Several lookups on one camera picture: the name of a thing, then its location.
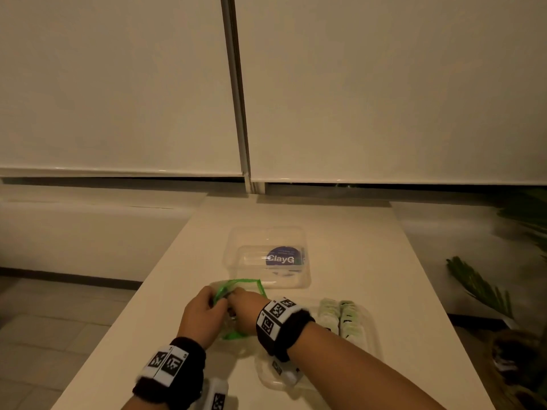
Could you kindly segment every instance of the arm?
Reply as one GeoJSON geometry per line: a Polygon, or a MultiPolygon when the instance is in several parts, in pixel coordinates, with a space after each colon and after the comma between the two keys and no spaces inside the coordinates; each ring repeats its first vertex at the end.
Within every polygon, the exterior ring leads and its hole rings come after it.
{"type": "MultiPolygon", "coordinates": [[[[228,299],[239,329],[256,334],[256,318],[270,302],[254,292],[235,290],[228,299]]],[[[315,323],[304,327],[287,350],[333,410],[443,410],[411,381],[360,348],[315,323]]]]}
{"type": "MultiPolygon", "coordinates": [[[[213,296],[213,288],[210,286],[204,287],[186,305],[177,332],[177,337],[190,338],[201,345],[204,350],[207,350],[215,341],[221,331],[222,322],[228,310],[226,299],[221,299],[211,308],[209,302],[213,296]]],[[[133,396],[121,410],[169,410],[169,407],[165,403],[149,403],[133,396]]]]}

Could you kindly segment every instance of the dark baseboard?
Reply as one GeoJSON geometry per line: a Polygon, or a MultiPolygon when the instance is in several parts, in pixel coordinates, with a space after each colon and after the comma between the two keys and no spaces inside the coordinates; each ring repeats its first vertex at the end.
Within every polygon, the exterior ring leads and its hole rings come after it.
{"type": "Polygon", "coordinates": [[[470,315],[458,314],[447,315],[452,325],[459,326],[467,330],[488,330],[497,332],[509,328],[507,324],[501,319],[472,317],[470,315]]]}
{"type": "Polygon", "coordinates": [[[104,288],[137,290],[142,282],[136,280],[99,278],[96,276],[72,275],[69,273],[44,272],[42,270],[13,269],[0,267],[0,276],[49,280],[51,282],[76,283],[79,285],[101,286],[104,288]]]}

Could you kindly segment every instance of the table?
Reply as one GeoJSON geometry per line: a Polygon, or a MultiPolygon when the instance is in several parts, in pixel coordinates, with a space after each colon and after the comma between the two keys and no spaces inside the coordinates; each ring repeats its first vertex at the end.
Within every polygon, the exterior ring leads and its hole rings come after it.
{"type": "MultiPolygon", "coordinates": [[[[272,296],[356,301],[373,315],[385,363],[447,410],[493,409],[388,203],[253,195],[204,199],[53,410],[119,410],[147,359],[174,337],[186,303],[228,277],[229,231],[290,225],[306,231],[312,283],[272,296]]],[[[326,408],[316,393],[267,389],[252,356],[236,360],[217,345],[206,375],[228,379],[227,408],[326,408]]]]}

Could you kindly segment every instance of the potted plant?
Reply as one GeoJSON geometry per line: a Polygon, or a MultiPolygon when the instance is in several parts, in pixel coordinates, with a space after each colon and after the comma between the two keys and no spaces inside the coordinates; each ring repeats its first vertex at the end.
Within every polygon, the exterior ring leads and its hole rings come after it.
{"type": "MultiPolygon", "coordinates": [[[[535,188],[509,199],[499,213],[527,229],[526,234],[547,254],[547,190],[535,188]]],[[[514,319],[511,297],[485,281],[459,257],[447,259],[450,274],[484,305],[514,319]]],[[[535,335],[524,330],[494,333],[486,358],[494,378],[517,408],[547,410],[547,324],[535,335]]]]}

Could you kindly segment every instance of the plant pot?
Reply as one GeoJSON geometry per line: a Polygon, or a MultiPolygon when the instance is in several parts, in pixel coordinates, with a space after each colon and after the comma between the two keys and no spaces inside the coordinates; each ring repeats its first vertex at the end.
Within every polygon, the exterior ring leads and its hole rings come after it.
{"type": "Polygon", "coordinates": [[[487,365],[500,391],[518,410],[547,410],[547,402],[521,386],[533,384],[527,371],[536,364],[539,338],[523,330],[503,330],[493,334],[486,348],[487,365]]]}

